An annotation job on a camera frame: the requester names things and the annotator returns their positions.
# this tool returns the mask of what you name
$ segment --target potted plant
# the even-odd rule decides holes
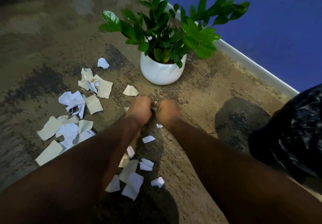
[[[128,22],[120,20],[113,12],[103,10],[106,23],[99,30],[120,31],[126,38],[126,44],[138,45],[141,51],[140,66],[143,75],[152,83],[167,85],[181,76],[186,54],[191,50],[201,59],[207,59],[216,51],[213,42],[221,38],[215,33],[214,25],[222,25],[240,18],[248,9],[249,2],[235,4],[234,0],[217,0],[206,10],[207,0],[200,0],[198,9],[189,7],[190,16],[181,7],[181,28],[174,25],[179,5],[165,11],[166,0],[147,0],[139,2],[150,9],[149,16],[131,10],[121,12]],[[208,25],[211,17],[216,16]]]

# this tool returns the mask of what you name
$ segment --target floor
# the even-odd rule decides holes
[[[66,114],[58,97],[80,89],[82,67],[114,83],[110,98],[100,98],[104,111],[85,111],[96,132],[125,115],[131,97],[122,92],[129,84],[153,100],[174,99],[188,123],[249,153],[249,133],[288,101],[221,51],[207,60],[189,54],[177,82],[151,84],[140,72],[136,46],[126,45],[120,33],[98,31],[102,10],[121,17],[125,7],[147,12],[137,0],[0,1],[0,191],[38,167],[34,160],[51,140],[42,141],[36,131],[50,116]],[[107,70],[97,67],[100,57],[109,62]],[[155,118],[142,130],[147,135],[156,142],[139,139],[135,157],[156,163],[150,173],[137,170],[145,178],[138,198],[106,194],[89,223],[227,223],[182,148],[166,129],[156,128]],[[150,186],[158,176],[164,188]]]

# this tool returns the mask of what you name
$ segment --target white baseboard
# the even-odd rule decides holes
[[[173,6],[168,3],[166,10],[173,8]],[[180,10],[177,11],[175,16],[178,20],[181,21]],[[288,96],[289,98],[293,98],[299,92],[292,88],[290,85],[283,82],[281,79],[273,75],[268,70],[261,67],[259,64],[248,58],[242,52],[238,51],[224,40],[220,39],[214,43],[217,48],[219,48],[223,53],[228,55],[231,59],[239,62],[243,67],[245,67],[248,71],[252,72],[258,78],[266,82],[268,85],[275,88],[278,92]]]

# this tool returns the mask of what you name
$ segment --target person's right arm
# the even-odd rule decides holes
[[[285,175],[187,124],[174,101],[156,107],[230,224],[322,223],[322,203]]]

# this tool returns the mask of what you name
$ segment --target person's left hand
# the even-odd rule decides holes
[[[152,99],[150,97],[146,95],[137,96],[127,110],[126,117],[133,116],[140,127],[143,127],[152,116],[151,104]]]

